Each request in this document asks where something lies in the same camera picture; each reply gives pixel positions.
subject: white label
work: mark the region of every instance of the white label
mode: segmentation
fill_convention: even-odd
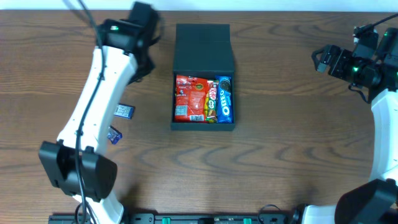
[[[191,115],[189,116],[190,121],[204,121],[205,117],[203,115]]]
[[[186,116],[188,111],[188,106],[176,106],[175,107],[175,115],[176,116]]]
[[[129,118],[131,108],[128,106],[117,105],[116,110],[114,111],[113,115],[122,116],[124,118]]]

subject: black box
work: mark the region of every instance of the black box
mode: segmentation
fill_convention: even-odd
[[[232,131],[235,128],[234,58],[229,24],[177,24],[173,65],[172,130]],[[177,75],[214,80],[216,75],[231,77],[232,123],[179,123],[174,121],[175,79]]]

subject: box lid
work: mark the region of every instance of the box lid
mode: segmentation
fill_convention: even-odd
[[[233,73],[229,24],[177,24],[173,70]]]

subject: green indicator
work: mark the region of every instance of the green indicator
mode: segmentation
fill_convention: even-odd
[[[170,218],[163,218],[162,219],[162,224],[170,224],[171,219]]]
[[[251,224],[251,218],[244,218],[243,224]]]

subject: red snack package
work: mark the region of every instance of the red snack package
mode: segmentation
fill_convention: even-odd
[[[177,122],[205,123],[204,106],[208,91],[207,80],[177,75],[175,84],[174,120]]]

